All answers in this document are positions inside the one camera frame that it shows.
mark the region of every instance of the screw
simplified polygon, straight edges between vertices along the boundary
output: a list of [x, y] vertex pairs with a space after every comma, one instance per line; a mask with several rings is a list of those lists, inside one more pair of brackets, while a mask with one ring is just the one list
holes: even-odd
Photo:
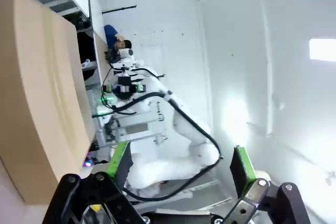
[[151, 223], [151, 219], [148, 218], [147, 216], [143, 216], [142, 220], [146, 223], [146, 224], [150, 224]]
[[265, 180], [259, 180], [259, 185], [260, 186], [266, 186], [266, 181]]
[[99, 180], [99, 181], [104, 180], [104, 176], [101, 175], [101, 174], [98, 174], [98, 175], [96, 176], [96, 178], [97, 178], [97, 180]]
[[215, 219], [214, 224], [221, 224], [223, 223], [222, 219]]
[[72, 176], [70, 176], [70, 177], [68, 177], [68, 181], [69, 181], [70, 183], [73, 183], [73, 182], [75, 182], [75, 181], [76, 181], [76, 178], [75, 178], [75, 177], [72, 177]]
[[287, 190], [291, 191], [292, 188], [293, 188], [292, 185], [289, 185], [289, 184], [286, 185], [286, 189], [287, 189]]

